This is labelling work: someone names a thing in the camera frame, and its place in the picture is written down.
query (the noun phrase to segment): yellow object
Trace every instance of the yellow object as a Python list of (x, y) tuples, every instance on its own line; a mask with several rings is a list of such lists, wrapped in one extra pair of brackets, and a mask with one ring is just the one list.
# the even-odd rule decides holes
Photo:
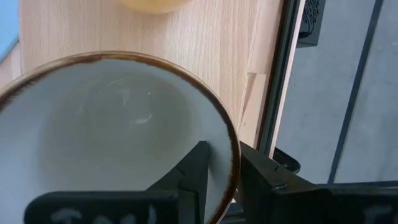
[(160, 14), (179, 9), (191, 0), (120, 0), (133, 10)]

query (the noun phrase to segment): wooden tabletop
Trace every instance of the wooden tabletop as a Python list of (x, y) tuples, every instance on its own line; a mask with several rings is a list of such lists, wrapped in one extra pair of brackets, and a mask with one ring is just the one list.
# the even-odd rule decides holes
[[(254, 145), (283, 0), (193, 0), (163, 15), (116, 0), (20, 0), (20, 44), (0, 65), (0, 87), (43, 63), (96, 50), (130, 50), (191, 71), (221, 98)], [(21, 70), (15, 68), (21, 51)]]

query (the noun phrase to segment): brown bowl rim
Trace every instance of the brown bowl rim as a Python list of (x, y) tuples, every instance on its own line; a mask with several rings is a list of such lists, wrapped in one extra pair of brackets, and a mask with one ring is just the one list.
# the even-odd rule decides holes
[(232, 163), (231, 170), (229, 173), (229, 181), (227, 189), (224, 191), (224, 196), (219, 203), (216, 211), (210, 217), (208, 223), (218, 223), (221, 221), (221, 218), (226, 213), (236, 190), (240, 167), (241, 167), (241, 150), (238, 141), (238, 136), (236, 134), (234, 125), (232, 123), (231, 117), (228, 114), (224, 104), (218, 98), (218, 96), (213, 92), (213, 90), (203, 81), (201, 81), (194, 74), (189, 72), (188, 70), (172, 63), (162, 58), (158, 58), (155, 56), (137, 53), (137, 52), (128, 52), (128, 51), (97, 51), (97, 52), (88, 52), (83, 54), (76, 54), (64, 58), (60, 58), (54, 60), (52, 62), (41, 65), (27, 73), (23, 76), (15, 79), (6, 85), (3, 89), (0, 90), (0, 113), (12, 103), (13, 99), (15, 99), (19, 94), (21, 94), (24, 90), (28, 89), (28, 87), (37, 83), (41, 78), (46, 77), (51, 72), (58, 70), (63, 67), (67, 67), (70, 65), (76, 65), (79, 63), (93, 63), (99, 60), (104, 59), (116, 59), (116, 60), (132, 60), (135, 62), (146, 63), (150, 66), (155, 66), (157, 68), (169, 71), (175, 75), (178, 75), (180, 78), (189, 82), (194, 88), (200, 91), (206, 98), (210, 100), (213, 106), (217, 109), (220, 116), (227, 126), (228, 136), (231, 141), (231, 150), (232, 150)]

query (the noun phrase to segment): white ceramic bowl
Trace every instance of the white ceramic bowl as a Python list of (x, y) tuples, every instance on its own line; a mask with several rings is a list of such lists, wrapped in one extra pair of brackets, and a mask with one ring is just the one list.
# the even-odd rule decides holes
[(205, 221), (236, 188), (240, 150), (221, 102), (188, 71), (131, 52), (63, 58), (0, 91), (0, 223), (58, 190), (145, 190), (198, 141), (212, 146)]

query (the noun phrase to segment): gray floor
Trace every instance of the gray floor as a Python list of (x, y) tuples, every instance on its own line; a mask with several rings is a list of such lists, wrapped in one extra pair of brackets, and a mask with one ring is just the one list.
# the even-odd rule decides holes
[[(277, 147), (326, 183), (374, 0), (326, 1), (317, 47), (297, 49)], [(384, 0), (336, 181), (398, 179), (398, 1)]]

